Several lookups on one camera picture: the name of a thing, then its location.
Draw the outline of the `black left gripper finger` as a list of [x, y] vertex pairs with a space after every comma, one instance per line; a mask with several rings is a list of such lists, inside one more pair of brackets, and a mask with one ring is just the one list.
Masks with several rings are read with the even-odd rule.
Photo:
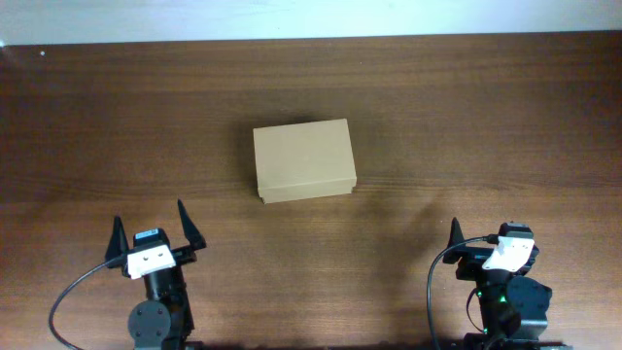
[[191, 220], [183, 201], [178, 199], [177, 205], [186, 240], [189, 242], [193, 250], [204, 249], [206, 247], [205, 238]]
[[111, 261], [113, 259], [123, 257], [128, 250], [129, 246], [121, 218], [116, 216], [114, 218], [113, 230], [108, 248], [105, 253], [105, 259], [107, 261]]

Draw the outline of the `brown cardboard box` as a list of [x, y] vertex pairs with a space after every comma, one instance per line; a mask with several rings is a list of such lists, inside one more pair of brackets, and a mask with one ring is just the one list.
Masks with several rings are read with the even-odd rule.
[[345, 119], [253, 130], [265, 204], [351, 193], [357, 173]]

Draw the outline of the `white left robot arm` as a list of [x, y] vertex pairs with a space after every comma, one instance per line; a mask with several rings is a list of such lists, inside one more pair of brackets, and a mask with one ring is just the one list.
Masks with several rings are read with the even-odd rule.
[[206, 247], [204, 236], [192, 222], [183, 202], [177, 201], [188, 245], [172, 248], [165, 231], [153, 228], [133, 236], [129, 244], [121, 218], [114, 219], [105, 263], [121, 275], [145, 284], [146, 299], [129, 313], [127, 328], [135, 350], [189, 350], [204, 347], [190, 340], [194, 322], [182, 267], [197, 261], [196, 251]]

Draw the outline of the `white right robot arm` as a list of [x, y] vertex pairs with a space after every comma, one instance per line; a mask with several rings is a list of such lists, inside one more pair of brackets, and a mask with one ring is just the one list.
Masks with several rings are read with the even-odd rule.
[[458, 266], [457, 279], [475, 284], [468, 299], [478, 299], [482, 326], [465, 335], [463, 347], [539, 348], [539, 337], [548, 327], [552, 289], [527, 276], [539, 254], [534, 233], [527, 225], [509, 222], [480, 240], [490, 246], [472, 247], [453, 219], [448, 251], [441, 255], [444, 263]]

